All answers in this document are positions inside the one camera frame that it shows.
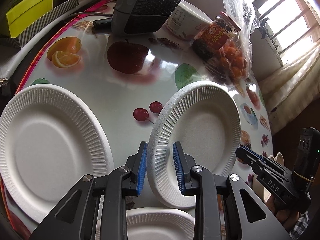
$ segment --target metal screw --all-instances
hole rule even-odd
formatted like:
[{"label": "metal screw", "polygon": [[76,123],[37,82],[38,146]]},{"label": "metal screw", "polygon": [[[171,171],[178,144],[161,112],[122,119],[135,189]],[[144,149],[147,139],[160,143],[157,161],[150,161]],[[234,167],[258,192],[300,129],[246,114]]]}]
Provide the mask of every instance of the metal screw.
[{"label": "metal screw", "polygon": [[92,176],[91,175],[84,175],[82,177],[82,180],[85,181],[85,182],[88,182],[88,181],[92,180]]},{"label": "metal screw", "polygon": [[237,174],[231,174],[230,175],[230,179],[233,181],[238,181],[239,180],[239,176]]},{"label": "metal screw", "polygon": [[127,166],[121,166],[121,167],[119,168],[119,171],[121,171],[121,172],[127,172],[127,171],[129,171],[129,168],[128,168]]},{"label": "metal screw", "polygon": [[196,172],[202,171],[202,167],[200,165],[193,166],[192,169]]}]

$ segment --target paper plate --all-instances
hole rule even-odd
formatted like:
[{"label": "paper plate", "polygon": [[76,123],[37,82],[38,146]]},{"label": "paper plate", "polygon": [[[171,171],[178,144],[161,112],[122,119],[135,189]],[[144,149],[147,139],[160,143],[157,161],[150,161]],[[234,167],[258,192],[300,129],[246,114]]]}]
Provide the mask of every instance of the paper plate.
[{"label": "paper plate", "polygon": [[147,175],[156,197],[173,208],[195,206],[178,188],[172,145],[180,141],[198,165],[227,176],[240,143],[240,119],[227,89],[198,81],[179,90],[164,106],[153,127],[147,150]]},{"label": "paper plate", "polygon": [[1,176],[14,201],[36,222],[83,175],[99,177],[113,168],[101,125],[70,91],[33,85],[5,107],[0,118]]},{"label": "paper plate", "polygon": [[[95,240],[100,240],[97,222]],[[195,219],[177,209],[136,208],[127,211],[128,240],[193,240]]]}]

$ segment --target red jar lid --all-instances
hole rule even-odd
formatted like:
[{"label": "red jar lid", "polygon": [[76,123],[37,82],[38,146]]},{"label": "red jar lid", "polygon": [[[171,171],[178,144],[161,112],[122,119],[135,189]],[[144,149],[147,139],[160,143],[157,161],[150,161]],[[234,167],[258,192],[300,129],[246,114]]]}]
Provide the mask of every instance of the red jar lid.
[{"label": "red jar lid", "polygon": [[225,12],[220,12],[220,16],[229,24],[231,25],[236,31],[241,31],[241,28],[239,27],[239,25],[233,20],[231,19]]}]

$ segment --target green pear print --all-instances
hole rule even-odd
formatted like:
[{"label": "green pear print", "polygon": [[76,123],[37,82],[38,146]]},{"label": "green pear print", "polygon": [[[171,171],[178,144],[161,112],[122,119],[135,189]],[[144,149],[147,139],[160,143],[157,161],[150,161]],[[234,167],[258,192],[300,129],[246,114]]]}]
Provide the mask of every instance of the green pear print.
[{"label": "green pear print", "polygon": [[190,83],[200,81],[201,76],[193,66],[183,63],[176,69],[174,73],[174,80],[178,90],[180,90]]},{"label": "green pear print", "polygon": [[44,78],[38,78],[35,81],[33,81],[30,86],[37,84],[50,84],[50,82]]}]

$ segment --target window frame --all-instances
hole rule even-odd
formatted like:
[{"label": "window frame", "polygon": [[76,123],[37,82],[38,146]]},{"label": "window frame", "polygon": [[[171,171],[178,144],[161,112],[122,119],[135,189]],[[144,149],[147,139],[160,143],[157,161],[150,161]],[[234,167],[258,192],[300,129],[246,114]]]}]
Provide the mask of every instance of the window frame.
[{"label": "window frame", "polygon": [[[284,2],[285,0],[279,0],[279,2],[277,2],[274,6],[272,6],[268,11],[266,11],[263,14],[260,14],[260,12],[258,11],[258,8],[260,8],[265,2],[267,2],[268,0],[254,0],[252,2],[254,8],[255,8],[255,12],[256,12],[256,16],[258,18],[262,18],[259,19],[260,22],[265,19],[265,17],[271,12],[273,11],[275,8],[277,8],[282,2]],[[293,20],[291,20],[285,27],[283,27],[280,31],[278,31],[277,33],[274,33],[272,31],[272,29],[270,28],[270,26],[268,25],[268,21],[265,24],[265,28],[264,27],[260,27],[259,30],[261,33],[266,33],[265,35],[265,40],[268,42],[268,44],[271,46],[273,52],[275,53],[279,63],[281,64],[281,66],[285,65],[284,62],[281,59],[281,54],[285,54],[286,51],[288,51],[292,46],[294,46],[297,42],[299,42],[300,40],[302,40],[303,38],[309,37],[311,36],[312,42],[316,42],[319,40],[320,38],[320,19],[318,17],[318,15],[315,15],[315,10],[313,9],[313,7],[310,5],[310,3],[307,0],[295,0],[301,10],[301,13],[299,14],[299,16],[295,17]],[[292,23],[294,23],[297,19],[299,19],[301,16],[304,17],[304,20],[307,24],[308,30],[300,37],[297,37],[297,39],[290,44],[288,47],[286,48],[282,48],[277,36],[284,31],[285,29],[287,29]]]}]

